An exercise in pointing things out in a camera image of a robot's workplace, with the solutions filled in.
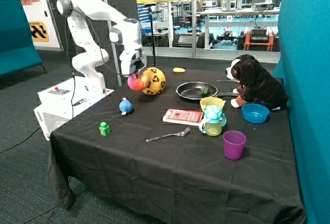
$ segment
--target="ball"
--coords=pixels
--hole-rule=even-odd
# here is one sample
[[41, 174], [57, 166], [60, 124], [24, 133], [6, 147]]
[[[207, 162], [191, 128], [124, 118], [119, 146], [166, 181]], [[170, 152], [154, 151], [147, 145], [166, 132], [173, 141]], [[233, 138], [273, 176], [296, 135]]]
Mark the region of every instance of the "ball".
[[157, 95], [160, 94], [165, 87], [165, 75], [164, 73], [155, 67], [147, 68], [144, 72], [148, 76], [149, 82], [143, 93], [146, 95]]
[[119, 103], [119, 110], [122, 112], [122, 115], [125, 115], [133, 110], [133, 105], [126, 98], [123, 98], [123, 101]]
[[127, 84], [130, 87], [130, 89], [136, 91], [136, 92], [141, 92], [143, 91], [149, 83], [149, 78], [145, 74], [133, 74], [128, 77], [127, 79]]

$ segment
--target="blue bowl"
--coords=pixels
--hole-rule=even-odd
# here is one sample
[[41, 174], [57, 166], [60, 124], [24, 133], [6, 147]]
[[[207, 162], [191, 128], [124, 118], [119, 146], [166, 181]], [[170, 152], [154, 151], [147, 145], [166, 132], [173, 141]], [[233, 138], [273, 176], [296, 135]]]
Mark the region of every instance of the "blue bowl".
[[266, 121], [269, 109], [259, 104], [246, 104], [242, 107], [243, 118], [253, 124], [261, 124]]

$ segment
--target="door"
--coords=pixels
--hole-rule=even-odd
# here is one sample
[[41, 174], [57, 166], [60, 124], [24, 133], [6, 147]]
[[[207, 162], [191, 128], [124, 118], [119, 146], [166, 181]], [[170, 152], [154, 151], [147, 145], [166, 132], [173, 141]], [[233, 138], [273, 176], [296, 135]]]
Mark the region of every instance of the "door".
[[48, 0], [21, 0], [30, 25], [33, 44], [40, 50], [62, 51], [62, 43]]

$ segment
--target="blue figurine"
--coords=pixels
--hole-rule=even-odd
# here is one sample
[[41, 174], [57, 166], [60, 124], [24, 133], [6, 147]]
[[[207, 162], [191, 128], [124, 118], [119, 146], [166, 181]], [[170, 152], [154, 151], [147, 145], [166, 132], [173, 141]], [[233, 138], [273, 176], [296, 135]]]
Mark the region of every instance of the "blue figurine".
[[133, 110], [133, 106], [126, 98], [123, 98], [123, 101], [119, 104], [119, 109], [122, 112], [122, 115], [126, 115]]

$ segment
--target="glass wall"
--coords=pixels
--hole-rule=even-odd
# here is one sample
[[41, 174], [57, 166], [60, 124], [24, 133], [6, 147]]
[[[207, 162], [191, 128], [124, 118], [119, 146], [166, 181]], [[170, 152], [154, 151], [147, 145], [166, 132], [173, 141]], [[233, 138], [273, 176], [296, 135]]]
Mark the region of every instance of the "glass wall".
[[137, 2], [148, 55], [154, 47], [155, 54], [162, 56], [233, 59], [249, 53], [260, 61], [279, 61], [281, 0]]

